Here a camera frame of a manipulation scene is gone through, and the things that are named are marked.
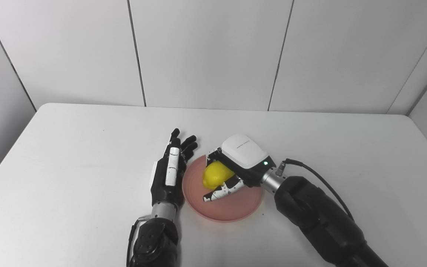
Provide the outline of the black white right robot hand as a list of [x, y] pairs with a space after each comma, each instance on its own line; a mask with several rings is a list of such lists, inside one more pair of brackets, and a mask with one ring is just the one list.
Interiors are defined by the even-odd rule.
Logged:
[[278, 191], [283, 177], [277, 175], [277, 166], [271, 156], [254, 140], [236, 134], [206, 157], [207, 167], [220, 162], [234, 174], [221, 185], [203, 196], [204, 202], [217, 201], [236, 193], [244, 187], [262, 187], [272, 195]]

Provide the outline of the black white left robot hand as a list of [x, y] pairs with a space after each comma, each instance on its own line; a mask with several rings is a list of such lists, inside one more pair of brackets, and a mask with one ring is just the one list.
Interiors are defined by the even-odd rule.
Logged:
[[[163, 156], [157, 161], [151, 186], [152, 205], [159, 202], [168, 202], [175, 208], [180, 208], [184, 203], [182, 181], [187, 169], [188, 161], [193, 157], [194, 150], [198, 147], [197, 137], [191, 135], [184, 141], [179, 138], [180, 130], [176, 128], [171, 133], [169, 143], [165, 148]], [[171, 148], [179, 150], [178, 163], [176, 167], [175, 185], [166, 185], [166, 174], [168, 172], [168, 161]]]

